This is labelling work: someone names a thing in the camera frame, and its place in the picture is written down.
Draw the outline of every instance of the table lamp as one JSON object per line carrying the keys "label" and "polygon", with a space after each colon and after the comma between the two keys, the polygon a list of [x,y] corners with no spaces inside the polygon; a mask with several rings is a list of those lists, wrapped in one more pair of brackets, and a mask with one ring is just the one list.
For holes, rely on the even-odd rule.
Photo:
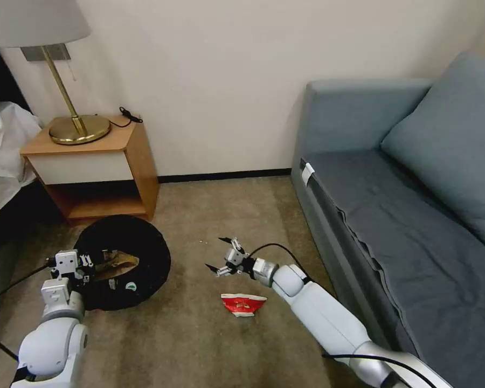
{"label": "table lamp", "polygon": [[110,122],[97,115],[80,116],[68,96],[47,45],[68,43],[90,34],[75,0],[0,0],[0,47],[40,46],[70,110],[49,134],[59,144],[82,144],[108,134]]}

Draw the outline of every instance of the drawer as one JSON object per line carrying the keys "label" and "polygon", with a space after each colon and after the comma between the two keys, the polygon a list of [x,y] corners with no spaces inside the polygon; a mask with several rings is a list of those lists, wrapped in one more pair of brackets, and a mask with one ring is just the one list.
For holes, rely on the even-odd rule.
{"label": "drawer", "polygon": [[121,151],[95,154],[31,155],[28,158],[45,184],[133,179],[126,156]]}

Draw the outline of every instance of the baseboard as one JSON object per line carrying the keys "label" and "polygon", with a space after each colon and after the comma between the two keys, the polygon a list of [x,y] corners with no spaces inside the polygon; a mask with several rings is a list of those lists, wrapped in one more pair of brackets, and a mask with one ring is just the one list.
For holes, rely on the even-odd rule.
{"label": "baseboard", "polygon": [[213,174],[163,175],[158,177],[158,181],[160,183],[219,181],[221,179],[259,178],[290,174],[291,169],[215,172]]}

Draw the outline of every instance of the bed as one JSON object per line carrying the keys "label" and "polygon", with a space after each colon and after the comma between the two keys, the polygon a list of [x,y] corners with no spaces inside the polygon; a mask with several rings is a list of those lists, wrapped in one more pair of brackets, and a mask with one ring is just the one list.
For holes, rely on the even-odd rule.
{"label": "bed", "polygon": [[[36,219],[36,207],[51,208],[43,188],[34,174],[23,168],[18,149],[33,133],[37,120],[30,113],[7,65],[0,56],[0,117],[3,122],[0,141],[0,290],[10,281],[17,258],[20,256],[21,236]],[[30,119],[29,130],[24,131],[25,118]],[[17,171],[9,167],[16,165]]]}

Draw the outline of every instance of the red paper cup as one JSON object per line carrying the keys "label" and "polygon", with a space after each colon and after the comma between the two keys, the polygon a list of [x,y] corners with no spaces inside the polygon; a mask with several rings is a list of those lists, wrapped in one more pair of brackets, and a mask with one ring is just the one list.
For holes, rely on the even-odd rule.
{"label": "red paper cup", "polygon": [[254,316],[257,311],[268,300],[263,296],[247,294],[221,294],[223,305],[236,317]]}

